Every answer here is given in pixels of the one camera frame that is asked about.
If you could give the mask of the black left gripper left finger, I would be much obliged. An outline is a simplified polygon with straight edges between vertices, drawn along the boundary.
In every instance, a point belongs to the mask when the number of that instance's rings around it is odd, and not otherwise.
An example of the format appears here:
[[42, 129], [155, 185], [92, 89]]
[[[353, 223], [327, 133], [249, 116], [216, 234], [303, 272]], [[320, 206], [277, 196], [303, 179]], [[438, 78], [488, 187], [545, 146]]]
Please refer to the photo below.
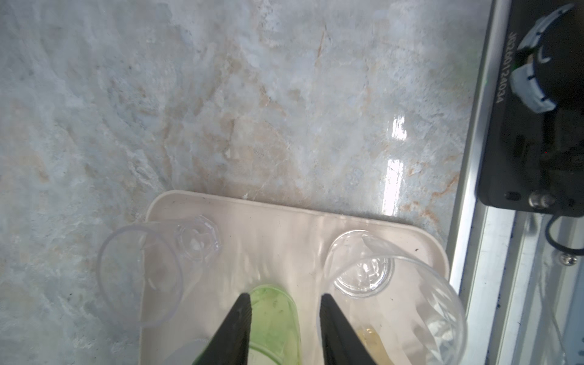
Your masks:
[[241, 294], [224, 321], [193, 365], [246, 365], [249, 357], [252, 305], [248, 293]]

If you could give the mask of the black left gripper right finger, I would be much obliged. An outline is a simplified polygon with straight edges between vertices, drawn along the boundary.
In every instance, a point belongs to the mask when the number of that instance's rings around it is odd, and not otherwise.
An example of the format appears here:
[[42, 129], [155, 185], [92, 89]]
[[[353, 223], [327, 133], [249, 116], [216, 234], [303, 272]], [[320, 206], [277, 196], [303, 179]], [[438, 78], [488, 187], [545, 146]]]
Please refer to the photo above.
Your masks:
[[319, 322], [325, 365], [375, 364], [331, 294], [321, 296]]

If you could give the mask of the small amber glass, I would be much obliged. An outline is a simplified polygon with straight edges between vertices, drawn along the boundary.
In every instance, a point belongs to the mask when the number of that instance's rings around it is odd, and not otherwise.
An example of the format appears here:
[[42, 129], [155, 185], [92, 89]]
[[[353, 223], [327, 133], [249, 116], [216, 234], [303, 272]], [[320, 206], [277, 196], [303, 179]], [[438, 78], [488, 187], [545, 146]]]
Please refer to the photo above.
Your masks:
[[393, 365], [379, 334], [374, 328], [359, 328], [356, 333], [377, 365]]

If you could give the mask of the small green glass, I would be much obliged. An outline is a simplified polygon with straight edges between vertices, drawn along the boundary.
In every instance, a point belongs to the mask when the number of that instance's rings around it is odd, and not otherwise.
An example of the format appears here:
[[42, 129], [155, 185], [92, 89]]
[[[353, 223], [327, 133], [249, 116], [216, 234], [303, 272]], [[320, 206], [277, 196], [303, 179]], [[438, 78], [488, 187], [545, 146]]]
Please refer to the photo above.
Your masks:
[[249, 364], [301, 364], [301, 331], [297, 307], [288, 293], [261, 285], [250, 293], [252, 325]]

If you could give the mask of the clear stemmed glass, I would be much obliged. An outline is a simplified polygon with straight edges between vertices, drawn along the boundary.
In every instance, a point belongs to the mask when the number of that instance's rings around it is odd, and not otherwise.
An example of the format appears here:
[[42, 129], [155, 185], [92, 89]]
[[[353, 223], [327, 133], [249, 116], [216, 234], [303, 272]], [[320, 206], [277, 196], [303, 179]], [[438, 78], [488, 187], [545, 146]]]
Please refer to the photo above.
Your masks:
[[393, 364], [459, 364], [467, 325], [449, 272], [442, 246], [418, 228], [348, 231], [329, 248], [322, 293], [355, 332], [375, 329]]

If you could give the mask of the clear faceted small glass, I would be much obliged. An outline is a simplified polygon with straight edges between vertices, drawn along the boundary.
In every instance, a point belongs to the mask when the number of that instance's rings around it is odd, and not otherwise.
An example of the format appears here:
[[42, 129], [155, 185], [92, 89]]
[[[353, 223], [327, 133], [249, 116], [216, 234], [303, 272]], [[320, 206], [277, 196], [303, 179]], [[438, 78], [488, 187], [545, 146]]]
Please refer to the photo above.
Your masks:
[[118, 229], [97, 255], [97, 283], [109, 314], [132, 329], [166, 322], [220, 250], [216, 224], [201, 215]]

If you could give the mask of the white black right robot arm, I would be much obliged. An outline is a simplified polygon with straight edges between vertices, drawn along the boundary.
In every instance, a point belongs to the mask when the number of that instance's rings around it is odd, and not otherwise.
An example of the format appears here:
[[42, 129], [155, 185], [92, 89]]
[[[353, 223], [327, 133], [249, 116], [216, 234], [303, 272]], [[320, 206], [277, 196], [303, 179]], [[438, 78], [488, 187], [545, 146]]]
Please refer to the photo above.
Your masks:
[[522, 39], [525, 58], [510, 77], [513, 93], [532, 112], [583, 110], [583, 2], [560, 2]]

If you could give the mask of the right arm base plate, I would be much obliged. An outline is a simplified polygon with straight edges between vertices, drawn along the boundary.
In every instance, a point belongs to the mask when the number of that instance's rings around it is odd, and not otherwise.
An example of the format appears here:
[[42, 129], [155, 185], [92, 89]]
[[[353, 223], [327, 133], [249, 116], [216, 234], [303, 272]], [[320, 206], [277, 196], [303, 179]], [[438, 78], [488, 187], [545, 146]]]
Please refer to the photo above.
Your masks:
[[478, 179], [482, 203], [514, 211], [581, 217], [583, 214], [583, 110], [537, 114], [513, 93], [510, 77], [525, 61], [518, 47], [535, 22], [560, 2], [511, 1], [494, 18], [501, 38], [494, 69], [486, 145]]

